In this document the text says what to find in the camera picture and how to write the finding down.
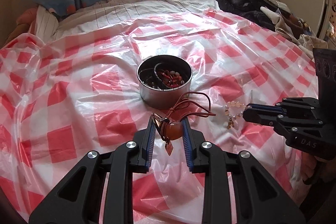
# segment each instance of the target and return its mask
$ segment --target plastic tablecloth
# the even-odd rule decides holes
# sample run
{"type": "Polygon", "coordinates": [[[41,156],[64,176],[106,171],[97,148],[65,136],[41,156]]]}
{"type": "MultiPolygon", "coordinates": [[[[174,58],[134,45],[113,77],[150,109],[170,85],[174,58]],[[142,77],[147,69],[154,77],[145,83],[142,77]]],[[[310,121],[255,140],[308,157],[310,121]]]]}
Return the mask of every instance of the plastic tablecloth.
{"type": "MultiPolygon", "coordinates": [[[[217,115],[190,117],[192,128],[225,151],[250,151],[291,198],[305,197],[301,152],[271,127],[239,119],[228,130],[224,106],[316,97],[314,63],[274,32],[206,10],[125,20],[49,43],[23,34],[0,50],[0,186],[25,219],[88,151],[112,151],[152,112],[164,115],[141,100],[136,76],[157,54],[187,60],[191,90],[212,100],[217,115]]],[[[134,174],[136,223],[201,222],[204,176],[189,172],[182,140],[173,145],[168,156],[157,134],[150,171],[134,174]]]]}

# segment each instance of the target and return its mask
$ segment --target pendant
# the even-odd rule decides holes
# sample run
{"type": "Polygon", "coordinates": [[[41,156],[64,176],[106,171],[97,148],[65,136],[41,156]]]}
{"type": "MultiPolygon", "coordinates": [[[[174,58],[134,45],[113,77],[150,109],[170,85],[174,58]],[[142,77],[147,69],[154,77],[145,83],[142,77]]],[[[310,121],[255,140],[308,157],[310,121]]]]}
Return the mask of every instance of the pendant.
{"type": "Polygon", "coordinates": [[[235,127],[235,123],[232,120],[232,118],[230,118],[229,123],[227,124],[227,129],[230,129],[231,127],[233,127],[233,128],[235,127]]]}
{"type": "Polygon", "coordinates": [[[183,136],[183,126],[182,122],[170,122],[168,118],[162,118],[160,115],[156,113],[152,114],[152,119],[154,120],[155,127],[161,136],[161,127],[162,123],[167,121],[169,124],[166,126],[166,137],[175,141],[183,136]]]}
{"type": "Polygon", "coordinates": [[[162,127],[162,123],[163,122],[170,122],[170,120],[168,118],[163,118],[161,117],[159,114],[153,113],[151,115],[154,125],[156,127],[157,132],[159,133],[159,135],[161,136],[161,127],[162,127]]]}
{"type": "Polygon", "coordinates": [[[171,153],[172,153],[172,151],[173,151],[173,149],[174,149],[171,141],[166,142],[165,149],[166,149],[166,151],[168,153],[168,156],[170,156],[171,153]]]}

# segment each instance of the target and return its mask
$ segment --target metal tin rim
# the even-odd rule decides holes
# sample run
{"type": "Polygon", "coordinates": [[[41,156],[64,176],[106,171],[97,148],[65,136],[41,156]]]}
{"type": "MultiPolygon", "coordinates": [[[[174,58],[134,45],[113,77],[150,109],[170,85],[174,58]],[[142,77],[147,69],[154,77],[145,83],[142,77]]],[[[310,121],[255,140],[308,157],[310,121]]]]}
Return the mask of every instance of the metal tin rim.
{"type": "Polygon", "coordinates": [[[154,55],[154,56],[151,56],[151,57],[146,58],[145,60],[143,60],[143,61],[140,63],[140,65],[138,66],[137,70],[136,70],[136,76],[137,76],[137,78],[138,78],[138,81],[139,81],[142,85],[144,85],[145,87],[147,87],[147,88],[149,88],[149,89],[151,89],[151,90],[155,90],[155,91],[167,92],[167,91],[171,91],[171,90],[178,90],[178,89],[180,89],[181,87],[187,85],[187,84],[191,81],[191,79],[193,78],[193,68],[191,67],[191,65],[189,64],[188,61],[182,59],[181,57],[174,56],[174,55],[169,55],[169,54],[159,54],[159,55],[154,55]],[[157,57],[157,56],[172,56],[172,57],[176,57],[176,58],[179,58],[179,59],[183,60],[185,63],[188,64],[188,66],[189,66],[189,68],[190,68],[190,70],[191,70],[191,76],[190,76],[189,80],[188,80],[187,82],[185,82],[183,85],[181,85],[181,86],[179,86],[179,87],[177,87],[177,88],[174,88],[174,89],[169,89],[169,90],[157,90],[157,89],[154,89],[154,88],[152,88],[152,87],[150,87],[150,86],[144,84],[144,83],[140,80],[140,77],[139,77],[139,68],[141,67],[141,65],[142,65],[145,61],[149,60],[149,59],[152,58],[152,57],[157,57]]]}

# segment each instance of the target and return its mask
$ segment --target small metal charm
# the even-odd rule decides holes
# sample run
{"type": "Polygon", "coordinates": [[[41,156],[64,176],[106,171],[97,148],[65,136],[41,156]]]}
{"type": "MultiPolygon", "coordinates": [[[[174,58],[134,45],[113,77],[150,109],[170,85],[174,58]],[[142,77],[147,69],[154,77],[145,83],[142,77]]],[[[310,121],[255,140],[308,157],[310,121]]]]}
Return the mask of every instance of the small metal charm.
{"type": "Polygon", "coordinates": [[[166,142],[165,149],[166,149],[168,155],[170,156],[171,153],[172,153],[172,151],[173,151],[173,149],[174,149],[171,141],[166,142]]]}
{"type": "Polygon", "coordinates": [[[229,119],[229,123],[227,124],[227,129],[230,129],[231,127],[235,127],[235,123],[234,121],[232,120],[232,118],[229,119]]]}
{"type": "Polygon", "coordinates": [[[163,118],[159,114],[156,114],[156,113],[152,114],[152,119],[153,119],[154,125],[159,135],[161,135],[160,133],[161,133],[162,123],[163,122],[170,123],[170,120],[168,118],[163,118]]]}

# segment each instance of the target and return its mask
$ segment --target leather cord necklace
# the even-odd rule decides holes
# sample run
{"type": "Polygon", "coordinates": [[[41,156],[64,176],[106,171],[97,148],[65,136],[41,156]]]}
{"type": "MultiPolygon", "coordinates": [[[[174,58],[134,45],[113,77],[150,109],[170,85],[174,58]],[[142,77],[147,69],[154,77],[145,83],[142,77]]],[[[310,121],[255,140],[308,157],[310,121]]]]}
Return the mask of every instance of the leather cord necklace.
{"type": "Polygon", "coordinates": [[[171,141],[177,140],[178,138],[181,138],[183,135],[182,120],[191,115],[204,117],[204,118],[216,115],[211,112],[211,101],[208,95],[202,92],[186,92],[182,94],[181,97],[176,102],[176,104],[172,108],[169,109],[169,111],[167,112],[164,118],[162,118],[160,115],[157,115],[155,113],[152,114],[152,118],[155,122],[157,131],[159,135],[161,136],[161,139],[166,143],[165,148],[169,155],[171,154],[173,150],[173,145],[171,144],[171,141]],[[188,94],[204,95],[208,99],[208,102],[209,102],[208,109],[196,103],[195,101],[185,98],[185,96],[188,94]],[[187,112],[181,116],[178,122],[170,122],[169,118],[175,111],[186,109],[191,104],[194,104],[198,106],[199,108],[202,108],[205,112],[187,112]]]}

